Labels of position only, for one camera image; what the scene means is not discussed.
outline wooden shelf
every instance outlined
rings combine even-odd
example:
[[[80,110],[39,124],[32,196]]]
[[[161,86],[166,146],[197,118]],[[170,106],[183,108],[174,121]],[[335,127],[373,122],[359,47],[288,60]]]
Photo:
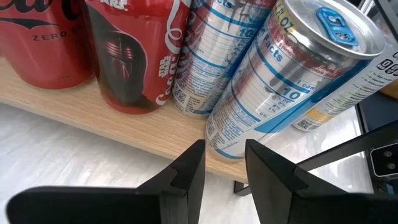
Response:
[[[110,108],[94,80],[67,90],[43,90],[23,82],[4,58],[0,58],[0,74],[0,103],[162,157],[175,159],[197,139],[204,138],[205,121],[184,117],[170,101],[155,112],[133,116]],[[227,164],[207,154],[206,170],[247,183],[244,162]]]

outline coca-cola can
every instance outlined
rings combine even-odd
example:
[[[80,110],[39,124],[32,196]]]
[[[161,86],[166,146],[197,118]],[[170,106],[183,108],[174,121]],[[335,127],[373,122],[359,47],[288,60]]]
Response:
[[[78,1],[3,0],[0,30],[0,52],[25,82],[60,89],[92,77]]]
[[[114,109],[144,114],[167,101],[191,0],[85,0],[101,94]]]

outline soda can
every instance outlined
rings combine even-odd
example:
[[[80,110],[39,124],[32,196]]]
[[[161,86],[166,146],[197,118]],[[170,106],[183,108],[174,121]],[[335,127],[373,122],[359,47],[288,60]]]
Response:
[[[206,123],[206,148],[244,158],[355,76],[384,49],[375,24],[346,1],[278,0]]]
[[[391,2],[398,13],[398,1]],[[380,13],[372,18],[386,40],[383,53],[359,74],[296,120],[292,125],[305,132],[313,131],[366,97],[398,79],[398,43]]]
[[[25,82],[62,89],[93,78],[78,1],[4,0],[0,4],[0,51]]]
[[[101,94],[123,113],[160,108],[171,94],[191,0],[85,0]]]
[[[174,103],[207,117],[275,0],[193,0],[174,84]]]

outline can rim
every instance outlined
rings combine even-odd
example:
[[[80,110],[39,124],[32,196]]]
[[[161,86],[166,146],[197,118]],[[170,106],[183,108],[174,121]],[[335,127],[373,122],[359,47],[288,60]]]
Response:
[[[376,32],[374,34],[374,36],[376,36],[376,38],[377,38],[377,36],[379,36],[380,38],[382,38],[384,40],[383,34],[379,30],[379,28],[375,25],[375,23],[368,16],[364,15],[357,7],[355,7],[354,5],[352,5],[351,3],[346,2],[346,1],[337,1],[337,0],[334,0],[334,1],[338,4],[341,4],[342,6],[347,8],[347,10],[349,10],[349,11],[356,11],[356,12],[362,14],[364,16],[363,19],[366,19],[366,24],[369,26],[372,26],[372,27],[370,27],[370,29],[372,31]],[[288,5],[287,0],[282,0],[282,4],[285,6],[286,11],[290,15],[292,15],[292,19],[294,19],[295,22],[299,23],[299,26],[301,29],[307,31],[308,34],[311,35],[314,38],[314,40],[317,41],[319,44],[322,44],[323,46],[327,47],[328,49],[330,49],[334,52],[337,52],[341,55],[351,57],[351,58],[356,58],[356,59],[368,59],[369,60],[369,59],[374,59],[377,56],[379,56],[380,54],[382,54],[384,51],[384,48],[386,47],[386,43],[382,42],[381,50],[376,53],[361,53],[361,52],[357,52],[354,50],[346,49],[336,43],[333,43],[331,40],[320,35],[318,32],[316,32],[314,29],[312,29],[310,26],[308,26],[295,11],[291,10],[291,6]]]

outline pull tab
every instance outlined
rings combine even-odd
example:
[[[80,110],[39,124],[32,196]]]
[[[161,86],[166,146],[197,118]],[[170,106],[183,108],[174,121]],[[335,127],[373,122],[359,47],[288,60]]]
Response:
[[[328,7],[321,7],[317,16],[333,42],[350,46],[359,45],[346,20],[338,12]]]

